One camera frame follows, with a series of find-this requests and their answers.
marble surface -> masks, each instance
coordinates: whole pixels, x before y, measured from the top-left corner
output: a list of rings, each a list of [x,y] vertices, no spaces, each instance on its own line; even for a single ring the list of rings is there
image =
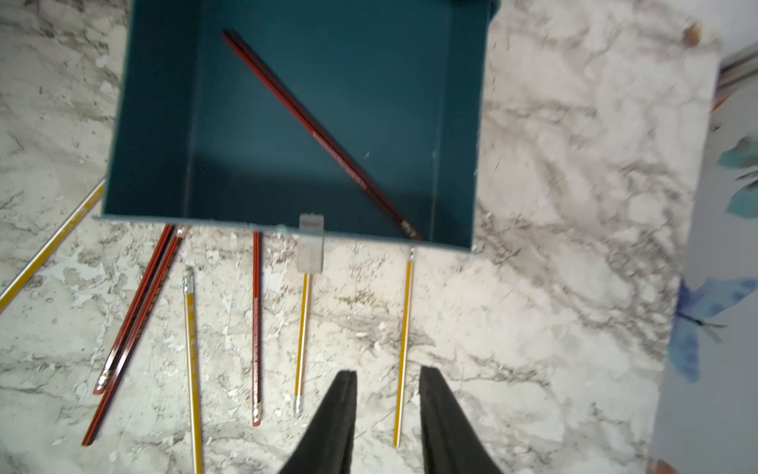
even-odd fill
[[[0,281],[105,173],[122,0],[0,0]],[[265,237],[265,418],[251,426],[252,234],[194,228],[92,447],[104,357],[161,227],[87,218],[0,315],[0,472],[191,472],[180,270],[196,268],[207,472],[276,472],[339,369],[354,472],[421,472],[418,370],[439,367],[504,472],[640,472],[719,61],[656,2],[503,2],[490,28],[471,255],[327,240],[293,418],[296,238]]]

teal box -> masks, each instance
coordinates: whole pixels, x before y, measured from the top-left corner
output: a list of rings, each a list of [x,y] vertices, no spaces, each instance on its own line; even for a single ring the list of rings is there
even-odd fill
[[[106,218],[405,240],[227,46],[238,32],[425,243],[471,248],[492,0],[135,0]]]

yellow pencil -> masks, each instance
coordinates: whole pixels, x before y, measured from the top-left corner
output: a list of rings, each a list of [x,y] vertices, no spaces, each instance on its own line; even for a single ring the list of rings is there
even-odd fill
[[[202,430],[200,429],[200,380],[197,369],[197,328],[195,325],[195,279],[192,269],[184,271],[184,323],[189,378],[189,424],[192,428],[193,472],[202,474]]]
[[[395,410],[395,447],[400,446],[400,429],[402,427],[402,404],[406,393],[406,360],[408,359],[408,333],[411,318],[411,289],[413,284],[413,258],[415,249],[408,254],[406,269],[406,304],[402,311],[402,340],[400,343],[400,380],[397,387],[397,408]]]
[[[300,340],[297,344],[297,372],[295,374],[295,416],[302,416],[302,383],[305,380],[305,342],[308,339],[308,316],[311,310],[311,281],[313,275],[302,279],[302,309],[300,313]]]
[[[66,240],[71,232],[74,231],[76,226],[84,219],[84,217],[95,207],[95,204],[100,200],[102,191],[105,188],[105,179],[100,180],[95,186],[95,189],[89,192],[84,201],[81,202],[68,216],[68,219],[55,231],[50,239],[45,242],[45,245],[39,249],[39,252],[27,263],[27,266],[23,267],[23,270],[16,275],[11,284],[0,295],[0,312],[3,312],[6,306],[16,297],[18,292],[23,288],[25,284],[37,273],[42,265],[45,264],[50,255]]]

blue butterfly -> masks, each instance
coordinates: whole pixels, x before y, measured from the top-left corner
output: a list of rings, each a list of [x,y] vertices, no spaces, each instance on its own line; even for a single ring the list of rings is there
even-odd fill
[[[669,340],[669,360],[676,371],[690,382],[700,380],[700,362],[697,355],[697,329],[702,328],[717,342],[718,335],[712,328],[725,328],[704,321],[738,304],[753,293],[758,280],[737,278],[735,280],[706,280],[695,291],[690,290],[684,279],[679,287],[679,300]]]
[[[758,166],[758,133],[747,136],[737,145],[721,154],[719,165],[726,168],[745,169]],[[758,177],[758,171],[751,171],[737,177],[737,181]],[[743,186],[729,200],[726,212],[742,218],[758,217],[758,180]]]

